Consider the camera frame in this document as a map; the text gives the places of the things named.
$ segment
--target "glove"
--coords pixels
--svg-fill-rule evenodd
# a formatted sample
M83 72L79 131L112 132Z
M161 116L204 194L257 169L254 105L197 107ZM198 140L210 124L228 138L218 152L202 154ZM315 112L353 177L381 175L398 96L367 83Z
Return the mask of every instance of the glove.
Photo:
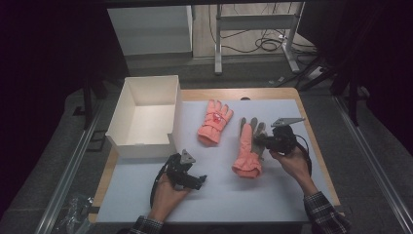
M219 143L221 132L230 121L234 111L225 104L221 108L221 101L211 99L207 104L206 118L203 125L198 129L198 140L206 146Z
M257 118L252 118L250 124L246 122L245 118L242 118L240 121L240 151L237 160L232 166L233 172L240 177L256 178L261 175L259 159L261 159L265 145L255 144L253 137L266 136L267 133L265 132L265 123L259 123L258 127L257 123Z

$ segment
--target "person's right hand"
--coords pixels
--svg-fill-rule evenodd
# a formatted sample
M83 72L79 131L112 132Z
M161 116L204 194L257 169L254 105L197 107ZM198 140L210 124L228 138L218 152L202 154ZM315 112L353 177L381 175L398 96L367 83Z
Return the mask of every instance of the person's right hand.
M305 160L303 152L295 147L291 153L281 155L270 149L270 154L274 159L277 159L282 168L300 184L305 196L310 196L318 192L313 180L310 177L309 168Z

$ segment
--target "wrist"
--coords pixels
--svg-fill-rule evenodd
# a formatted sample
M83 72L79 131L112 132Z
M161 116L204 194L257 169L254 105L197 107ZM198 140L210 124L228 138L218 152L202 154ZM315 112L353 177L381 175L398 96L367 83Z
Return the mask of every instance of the wrist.
M311 196L319 192L313 180L309 176L297 179L297 181L301 189L303 190L304 196Z
M148 215L148 218L155 219L155 220L160 221L160 222L164 222L164 220L167 218L167 214L152 209L151 212Z

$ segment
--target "metal frame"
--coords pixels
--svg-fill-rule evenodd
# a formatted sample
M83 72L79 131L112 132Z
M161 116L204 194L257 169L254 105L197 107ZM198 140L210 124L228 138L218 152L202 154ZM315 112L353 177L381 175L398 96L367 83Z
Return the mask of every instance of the metal frame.
M300 71L295 61L291 45L297 30L298 22L304 3L300 2L294 15L266 15L266 16L221 16L220 5L216 5L216 42L215 42L215 74L222 74L221 31L225 30L262 30L262 29L290 29L286 43L282 49L293 73Z
M89 141L91 140L92 134L94 133L94 128L100 117L103 105L104 100L98 99L96 101L93 119L90 125L83 131L82 137L80 138L78 145L76 146L70 158L70 161L67 163L66 169L64 170L60 181L58 182L58 185L51 197L48 207L45 209L45 212L43 213L43 216L36 228L36 234L52 233L57 216L61 210L61 207L63 206L64 199L66 198L73 178L77 173L79 165L88 147Z

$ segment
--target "hand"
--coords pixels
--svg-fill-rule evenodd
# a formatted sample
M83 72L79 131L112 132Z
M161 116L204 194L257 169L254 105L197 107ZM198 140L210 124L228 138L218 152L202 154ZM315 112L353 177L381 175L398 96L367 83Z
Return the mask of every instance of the hand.
M270 154L277 159L282 168L300 184L305 196L310 196L318 192L313 180L310 177L309 168L303 152L295 147L291 153L281 155L276 151L270 150Z
M158 181L152 210L148 217L163 222L170 212L188 195L190 188L175 190L166 174L162 174Z

